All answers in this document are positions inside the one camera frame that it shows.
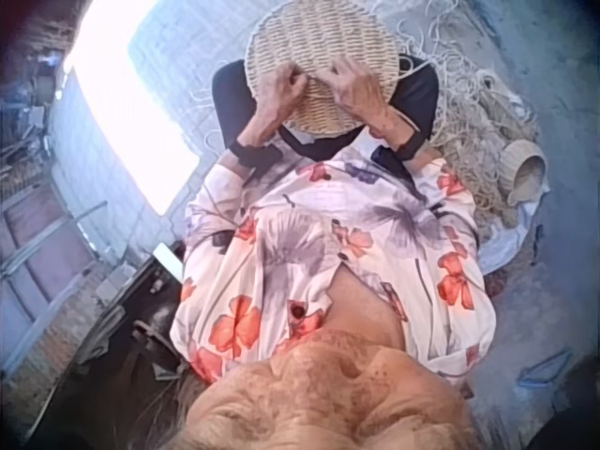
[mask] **red flower print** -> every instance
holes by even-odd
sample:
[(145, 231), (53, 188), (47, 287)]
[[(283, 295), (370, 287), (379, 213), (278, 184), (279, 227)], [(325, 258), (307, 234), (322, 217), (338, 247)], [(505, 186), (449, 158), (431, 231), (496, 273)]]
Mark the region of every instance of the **red flower print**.
[(204, 347), (197, 351), (196, 343), (193, 340), (189, 343), (188, 353), (189, 364), (205, 382), (214, 383), (221, 377), (223, 358), (218, 354), (212, 353)]
[(465, 246), (463, 246), (457, 241), (453, 241), (452, 245), (454, 246), (454, 250), (456, 251), (458, 256), (460, 256), (461, 258), (467, 258), (467, 249), (465, 248)]
[(443, 165), (442, 173), (443, 175), (438, 178), (438, 188), (446, 189), (446, 195), (458, 194), (465, 190), (465, 187), (462, 186), (458, 177), (447, 164)]
[(342, 227), (339, 220), (331, 221), (331, 232), (337, 237), (339, 243), (345, 248), (349, 248), (356, 258), (365, 256), (367, 253), (364, 248), (373, 247), (373, 238), (370, 232), (363, 232), (359, 228), (348, 232), (347, 227)]
[(298, 312), (302, 309), (302, 312), (307, 310), (305, 302), (298, 302), (296, 300), (288, 300), (288, 322), (290, 324), (290, 335), (291, 337), (301, 338), (306, 336), (308, 333), (321, 328), (323, 324), (324, 313), (322, 309), (317, 309), (310, 315), (300, 316)]
[(454, 230), (454, 228), (452, 228), (448, 225), (443, 225), (442, 228), (446, 232), (446, 234), (448, 235), (448, 237), (450, 238), (451, 241), (456, 241), (458, 239), (458, 234)]
[(454, 246), (456, 253), (462, 258), (467, 258), (467, 249), (460, 242), (458, 242), (458, 234), (454, 228), (448, 225), (443, 225), (443, 230), (452, 241), (452, 245)]
[(249, 244), (254, 244), (256, 241), (256, 224), (259, 222), (257, 218), (252, 215), (246, 217), (242, 222), (242, 225), (235, 232), (234, 237), (239, 237), (244, 241), (249, 241)]
[(196, 285), (193, 284), (191, 277), (187, 277), (184, 284), (181, 286), (181, 301), (185, 302), (196, 291)]
[(354, 228), (347, 238), (348, 248), (354, 253), (356, 258), (365, 256), (367, 253), (363, 248), (373, 247), (373, 238), (370, 232), (363, 232), (358, 228)]
[(288, 300), (288, 322), (290, 324), (290, 337), (279, 342), (273, 353), (283, 352), (293, 347), (301, 338), (318, 330), (323, 325), (325, 314), (322, 309), (317, 309), (308, 316), (301, 316), (307, 310), (305, 302)]
[(479, 343), (476, 343), (475, 345), (472, 345), (471, 347), (469, 347), (466, 351), (466, 356), (467, 356), (467, 366), (470, 366), (479, 357)]
[(326, 166), (322, 162), (308, 164), (307, 166), (296, 170), (296, 173), (298, 174), (306, 172), (310, 172), (310, 178), (308, 181), (312, 181), (313, 183), (320, 180), (331, 180), (331, 175), (327, 173)]
[(438, 284), (438, 294), (442, 300), (453, 306), (460, 295), (461, 305), (465, 309), (474, 309), (469, 283), (462, 271), (458, 254), (454, 251), (446, 253), (438, 261), (438, 266), (448, 271), (448, 275)]
[(400, 319), (403, 322), (408, 322), (409, 316), (406, 315), (406, 311), (402, 306), (402, 302), (400, 301), (400, 297), (398, 297), (394, 286), (392, 286), (391, 283), (382, 282), (382, 288), (385, 291), (385, 294), (387, 295), (387, 299), (392, 304), (394, 311), (397, 313), (398, 316), (400, 316)]
[(229, 304), (233, 316), (222, 314), (213, 324), (208, 338), (219, 352), (232, 350), (233, 359), (242, 354), (240, 345), (249, 349), (259, 338), (261, 311), (250, 307), (251, 301), (247, 295), (234, 297)]

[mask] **sunlight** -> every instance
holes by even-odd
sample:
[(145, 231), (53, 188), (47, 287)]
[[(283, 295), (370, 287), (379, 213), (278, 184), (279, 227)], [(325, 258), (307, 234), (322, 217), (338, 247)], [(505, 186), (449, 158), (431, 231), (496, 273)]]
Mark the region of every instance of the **sunlight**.
[(128, 56), (128, 44), (157, 0), (91, 4), (68, 59), (113, 151), (148, 203), (164, 215), (198, 165), (181, 129), (153, 101)]

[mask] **blue object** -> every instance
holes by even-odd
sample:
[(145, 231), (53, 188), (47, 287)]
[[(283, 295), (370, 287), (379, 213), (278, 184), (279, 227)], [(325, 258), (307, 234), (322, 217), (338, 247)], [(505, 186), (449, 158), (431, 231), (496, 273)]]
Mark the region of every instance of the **blue object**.
[[(572, 355), (571, 349), (565, 348), (535, 366), (524, 368), (517, 378), (517, 384), (528, 389), (549, 386), (559, 378)], [(556, 369), (548, 375), (547, 372), (553, 367)]]

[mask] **brick wall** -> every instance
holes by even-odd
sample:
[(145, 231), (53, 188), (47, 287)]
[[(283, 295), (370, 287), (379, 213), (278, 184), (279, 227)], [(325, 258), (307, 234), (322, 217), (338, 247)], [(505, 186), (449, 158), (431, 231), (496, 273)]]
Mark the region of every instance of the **brick wall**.
[(19, 434), (34, 425), (48, 395), (105, 308), (94, 291), (110, 269), (97, 262), (44, 331), (17, 371), (2, 385), (2, 413)]

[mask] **woven vase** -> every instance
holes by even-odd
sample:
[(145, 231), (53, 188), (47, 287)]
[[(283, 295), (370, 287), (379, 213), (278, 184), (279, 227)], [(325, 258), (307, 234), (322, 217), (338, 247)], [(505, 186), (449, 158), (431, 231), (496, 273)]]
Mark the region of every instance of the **woven vase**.
[(336, 105), (330, 89), (314, 74), (340, 55), (378, 74), (383, 97), (390, 100), (399, 71), (395, 39), (374, 15), (348, 0), (292, 0), (271, 11), (247, 46), (247, 84), (256, 97), (261, 75), (293, 61), (309, 81), (305, 98), (286, 126), (315, 137), (337, 136), (362, 123)]
[(499, 184), (506, 202), (515, 206), (519, 202), (539, 200), (547, 165), (544, 152), (531, 141), (521, 139), (506, 145), (500, 156), (499, 170)]

